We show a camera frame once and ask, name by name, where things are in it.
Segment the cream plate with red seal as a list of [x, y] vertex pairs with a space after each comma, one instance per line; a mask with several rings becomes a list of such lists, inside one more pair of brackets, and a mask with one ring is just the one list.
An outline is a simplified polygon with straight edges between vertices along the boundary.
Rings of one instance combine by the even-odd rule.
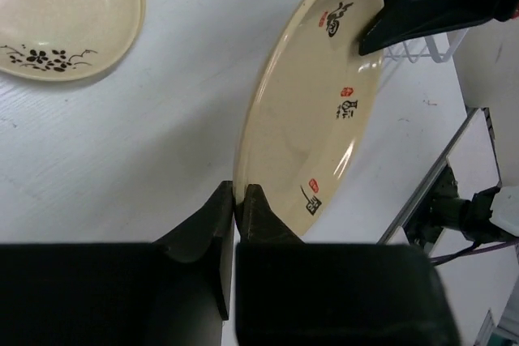
[[234, 157], [234, 197], [260, 185], [272, 211], [304, 235], [337, 192], [358, 150], [383, 54], [358, 38], [384, 0], [302, 0], [251, 96]]

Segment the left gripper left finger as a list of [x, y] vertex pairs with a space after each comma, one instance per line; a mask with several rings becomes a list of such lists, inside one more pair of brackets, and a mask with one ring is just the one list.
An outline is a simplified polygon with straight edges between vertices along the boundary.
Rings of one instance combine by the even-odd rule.
[[153, 242], [2, 245], [2, 344], [220, 344], [233, 205], [224, 181]]

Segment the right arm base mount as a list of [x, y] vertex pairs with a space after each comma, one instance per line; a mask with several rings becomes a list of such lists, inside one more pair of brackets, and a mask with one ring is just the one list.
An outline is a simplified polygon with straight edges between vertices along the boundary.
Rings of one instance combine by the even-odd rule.
[[501, 191], [498, 186], [479, 191], [471, 199], [458, 194], [453, 170], [445, 167], [411, 212], [404, 230], [410, 243], [434, 244], [445, 230], [458, 231], [478, 244], [508, 242], [516, 237], [491, 222], [491, 203]]

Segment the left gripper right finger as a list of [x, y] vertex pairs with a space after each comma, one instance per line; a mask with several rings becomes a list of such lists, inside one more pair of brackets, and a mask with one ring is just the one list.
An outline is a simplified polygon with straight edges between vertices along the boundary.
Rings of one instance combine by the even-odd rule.
[[440, 276], [408, 245], [306, 243], [260, 185], [239, 207], [234, 328], [241, 345], [455, 345]]

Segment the cream plate with dark mark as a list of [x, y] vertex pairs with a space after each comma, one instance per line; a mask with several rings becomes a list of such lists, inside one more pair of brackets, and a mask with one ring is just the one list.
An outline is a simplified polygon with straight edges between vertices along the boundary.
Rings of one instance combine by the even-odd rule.
[[65, 82], [116, 65], [135, 43], [146, 0], [1, 0], [1, 71]]

